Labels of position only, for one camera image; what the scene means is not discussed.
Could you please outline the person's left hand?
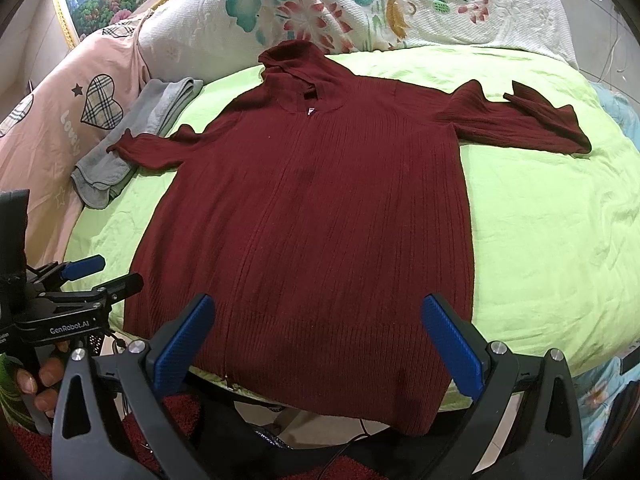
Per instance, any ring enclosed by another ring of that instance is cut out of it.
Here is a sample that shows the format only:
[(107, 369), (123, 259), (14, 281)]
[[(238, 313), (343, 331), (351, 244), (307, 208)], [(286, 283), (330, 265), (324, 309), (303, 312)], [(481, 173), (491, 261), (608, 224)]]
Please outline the person's left hand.
[(14, 372), (14, 380), (18, 390), (28, 396), (33, 396), (35, 409), (48, 417), (54, 415), (58, 403), (56, 385), (63, 379), (69, 346), (68, 341), (58, 342), (56, 349), (41, 365), (37, 378), (21, 368)]

